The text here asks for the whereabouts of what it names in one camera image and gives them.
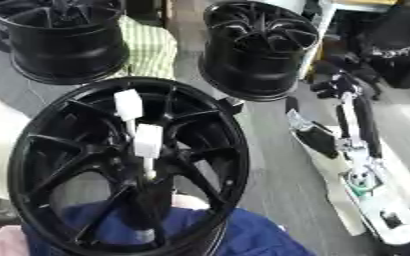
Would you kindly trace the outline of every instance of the blue cloth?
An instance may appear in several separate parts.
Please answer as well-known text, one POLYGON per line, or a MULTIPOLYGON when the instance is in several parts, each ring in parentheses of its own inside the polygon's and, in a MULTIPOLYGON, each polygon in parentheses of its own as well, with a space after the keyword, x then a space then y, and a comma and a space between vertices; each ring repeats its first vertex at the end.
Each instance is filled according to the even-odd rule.
MULTIPOLYGON (((65 212, 65 222, 80 228, 95 212, 98 204, 70 208, 65 212)), ((163 226, 168 235, 175 234, 197 222, 203 211, 172 208, 163 226)), ((29 227, 23 228, 30 248, 30 256, 54 255, 54 250, 42 241, 29 227)), ((135 232, 124 225, 114 212, 104 220, 98 230, 101 241, 113 244, 135 244, 135 232)), ((311 252, 294 241, 286 232, 260 215, 236 209, 228 220, 228 227, 217 256, 310 256, 311 252)))

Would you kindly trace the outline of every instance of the wheel spoke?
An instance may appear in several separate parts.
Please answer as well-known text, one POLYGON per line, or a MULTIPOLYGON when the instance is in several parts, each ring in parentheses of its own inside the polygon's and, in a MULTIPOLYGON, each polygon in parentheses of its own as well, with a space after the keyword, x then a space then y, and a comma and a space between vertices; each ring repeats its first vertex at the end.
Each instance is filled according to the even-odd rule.
POLYGON ((208 158, 223 157, 229 158, 237 154, 237 149, 235 147, 221 147, 221 148, 211 148, 203 150, 191 151, 190 160, 192 162, 198 162, 208 158))
POLYGON ((131 192, 131 187, 129 185, 123 186, 118 191, 113 193, 104 203, 101 205, 100 209, 93 215, 89 220, 88 224, 78 232, 74 238, 75 243, 85 244, 94 243, 95 234, 98 228, 101 226, 102 222, 107 218, 107 216, 117 208, 117 206, 123 202, 123 198, 129 195, 131 192))
POLYGON ((45 9, 43 7, 40 8, 36 8, 36 9, 31 9, 31 10, 26 10, 23 12, 19 12, 17 14, 13 14, 9 17, 7 17, 6 19, 8 21, 12 21, 12 22, 17 22, 17 20, 19 19, 24 19, 24 18, 30 18, 30 17, 34 17, 35 14, 39 13, 39 12, 44 12, 45 9))
POLYGON ((193 122, 205 121, 205 120, 209 120, 209 119, 216 118, 219 116, 220 116, 220 112, 217 109, 205 110, 205 111, 189 113, 189 114, 184 114, 184 115, 175 117, 172 120, 171 125, 184 126, 184 125, 187 125, 193 122))
POLYGON ((47 179, 38 184, 35 189, 31 191, 31 193, 28 194, 29 200, 39 201, 43 197, 48 197, 57 186, 81 174, 81 167, 88 160, 89 156, 79 155, 59 167, 47 179))
POLYGON ((168 95, 166 96, 163 113, 160 116, 160 125, 166 126, 173 118, 174 115, 174 98, 177 93, 177 87, 172 86, 168 95))
POLYGON ((225 200, 221 197, 219 192, 195 165, 183 160, 180 160, 180 163, 184 168, 184 171, 180 175, 189 179, 205 193, 212 209, 220 208, 225 204, 225 200))
POLYGON ((30 135, 30 139, 34 143, 42 143, 42 146, 52 146, 57 149, 66 151, 66 152, 71 152, 71 153, 79 153, 83 145, 80 143, 77 143, 72 140, 60 138, 60 137, 54 137, 54 136, 46 136, 46 135, 30 135))
POLYGON ((138 204, 138 206, 142 213, 146 216, 146 221, 148 222, 149 226, 154 229, 154 245, 156 247, 162 247, 165 244, 169 243, 168 238, 166 237, 165 229, 163 228, 163 223, 157 210, 155 208, 152 208, 152 210, 147 209, 141 204, 138 204))
POLYGON ((113 115, 112 113, 102 110, 100 108, 97 108, 91 104, 80 102, 77 100, 69 100, 68 104, 70 104, 71 107, 73 107, 77 111, 81 111, 86 114, 96 115, 100 118, 106 118, 114 123, 120 122, 119 118, 113 115))

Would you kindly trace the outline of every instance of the white block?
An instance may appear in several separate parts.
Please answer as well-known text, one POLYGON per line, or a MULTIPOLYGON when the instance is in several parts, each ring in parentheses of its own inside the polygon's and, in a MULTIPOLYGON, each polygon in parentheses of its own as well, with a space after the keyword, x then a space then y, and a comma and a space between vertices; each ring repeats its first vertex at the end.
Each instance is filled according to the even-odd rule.
POLYGON ((163 127, 150 124, 138 125, 133 144, 136 156, 157 159, 162 145, 163 127))
POLYGON ((143 100, 134 89, 115 93, 116 112, 124 122, 143 116, 143 100))

